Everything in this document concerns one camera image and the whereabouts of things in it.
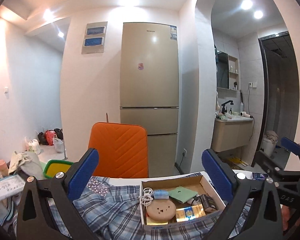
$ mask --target chair backrest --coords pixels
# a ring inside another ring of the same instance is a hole
[[[99,153],[94,176],[148,177],[147,133],[141,126],[98,122],[91,129],[89,148]]]

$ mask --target green paper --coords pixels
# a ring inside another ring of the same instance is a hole
[[[170,197],[172,197],[182,203],[187,202],[189,199],[193,198],[197,194],[198,193],[196,191],[187,189],[185,187],[177,187],[177,188],[169,191]]]

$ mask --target open box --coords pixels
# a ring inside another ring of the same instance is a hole
[[[205,221],[207,219],[211,219],[213,217],[219,216],[224,208],[226,207],[218,193],[215,191],[213,186],[205,179],[204,176],[195,176],[195,177],[188,177],[188,178],[178,178],[178,179],[166,179],[166,180],[150,180],[150,181],[142,181],[140,184],[140,196],[143,195],[143,189],[146,187],[150,187],[153,190],[155,189],[164,189],[164,190],[172,190],[176,187],[185,187],[190,190],[194,190],[198,192],[199,195],[205,194],[212,197],[216,204],[217,211],[213,213],[206,213],[205,216],[184,221],[184,222],[175,222],[173,219],[168,221],[167,225],[147,225],[146,224],[146,208],[141,204],[140,200],[140,211],[141,211],[141,222],[142,227],[144,230],[156,230],[156,229],[167,229],[173,227],[180,227],[184,225],[189,225],[193,223],[197,223],[199,221]],[[191,206],[188,203],[180,203],[173,198],[169,198],[173,203],[176,205],[176,208],[183,208]]]

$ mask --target black faucet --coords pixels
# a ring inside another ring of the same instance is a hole
[[[233,101],[232,101],[232,100],[226,101],[225,103],[221,104],[221,105],[222,105],[222,111],[221,111],[221,113],[224,114],[224,113],[227,112],[228,108],[227,108],[227,110],[226,110],[226,109],[225,109],[225,105],[228,104],[229,102],[230,102],[231,105],[233,105]]]

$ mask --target plaid cloth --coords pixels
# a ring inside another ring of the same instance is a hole
[[[90,189],[85,188],[81,197],[73,201],[74,206],[88,224],[90,229],[100,238],[106,240],[117,239],[202,239],[212,228],[217,218],[201,221],[192,225],[170,228],[165,230],[152,230],[145,232],[141,224],[139,207],[139,186],[111,186],[108,178],[93,177],[109,187],[109,193],[103,197]],[[49,205],[60,232],[70,237],[58,210],[52,199]],[[229,237],[236,236],[246,219],[250,204],[247,203],[237,225]]]

